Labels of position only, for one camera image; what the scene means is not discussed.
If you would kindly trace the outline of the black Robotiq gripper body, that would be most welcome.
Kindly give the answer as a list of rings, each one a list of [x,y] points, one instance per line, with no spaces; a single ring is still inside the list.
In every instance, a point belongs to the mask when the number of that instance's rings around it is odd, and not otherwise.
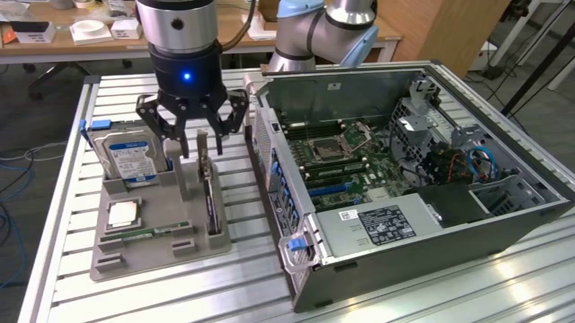
[[[174,53],[149,45],[160,105],[184,118],[204,118],[206,108],[217,110],[226,100],[221,80],[221,45],[212,43],[196,52]]]

